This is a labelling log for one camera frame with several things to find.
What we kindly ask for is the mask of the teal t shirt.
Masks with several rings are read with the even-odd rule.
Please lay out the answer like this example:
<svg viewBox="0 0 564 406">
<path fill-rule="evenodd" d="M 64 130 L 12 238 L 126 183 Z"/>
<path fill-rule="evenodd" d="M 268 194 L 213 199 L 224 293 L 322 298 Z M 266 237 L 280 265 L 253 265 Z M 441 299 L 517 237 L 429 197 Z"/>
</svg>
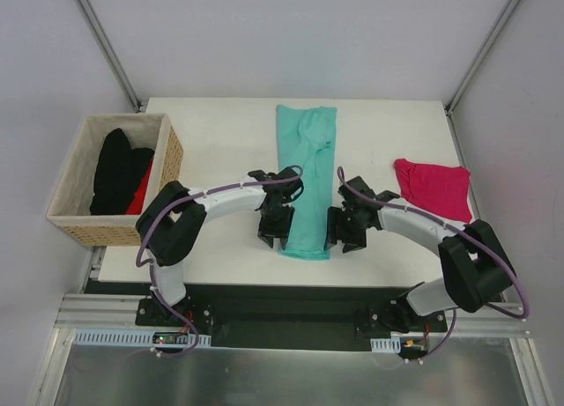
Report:
<svg viewBox="0 0 564 406">
<path fill-rule="evenodd" d="M 278 166 L 301 166 L 304 186 L 293 202 L 293 222 L 282 255 L 305 261 L 330 258 L 325 239 L 333 197 L 337 114 L 335 107 L 276 107 Z"/>
</svg>

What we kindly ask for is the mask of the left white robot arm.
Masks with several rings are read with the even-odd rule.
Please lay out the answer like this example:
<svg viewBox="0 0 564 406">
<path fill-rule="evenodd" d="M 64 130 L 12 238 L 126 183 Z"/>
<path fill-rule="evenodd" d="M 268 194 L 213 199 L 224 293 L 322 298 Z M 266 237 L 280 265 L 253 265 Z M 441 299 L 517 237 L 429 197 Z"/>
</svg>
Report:
<svg viewBox="0 0 564 406">
<path fill-rule="evenodd" d="M 136 222 L 140 237 L 136 266 L 149 267 L 155 313 L 168 326 L 186 321 L 184 261 L 204 225 L 241 211 L 257 211 L 257 238 L 268 247 L 286 248 L 295 208 L 303 193 L 303 168 L 278 173 L 248 172 L 236 183 L 216 188 L 186 188 L 171 181 L 154 197 Z"/>
</svg>

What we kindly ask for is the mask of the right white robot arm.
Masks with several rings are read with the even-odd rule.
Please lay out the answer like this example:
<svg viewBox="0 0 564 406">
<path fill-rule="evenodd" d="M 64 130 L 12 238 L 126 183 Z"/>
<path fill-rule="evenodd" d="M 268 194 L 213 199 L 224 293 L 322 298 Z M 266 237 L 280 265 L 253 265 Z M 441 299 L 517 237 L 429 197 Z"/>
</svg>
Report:
<svg viewBox="0 0 564 406">
<path fill-rule="evenodd" d="M 325 248 L 343 253 L 367 246 L 367 230 L 395 233 L 439 258 L 442 275 L 414 285 L 375 311 L 390 331 L 417 330 L 433 314 L 461 309 L 475 313 L 516 282 L 516 273 L 494 229 L 477 219 L 469 224 L 421 210 L 400 195 L 376 194 L 357 176 L 342 184 L 342 203 L 327 211 Z"/>
</svg>

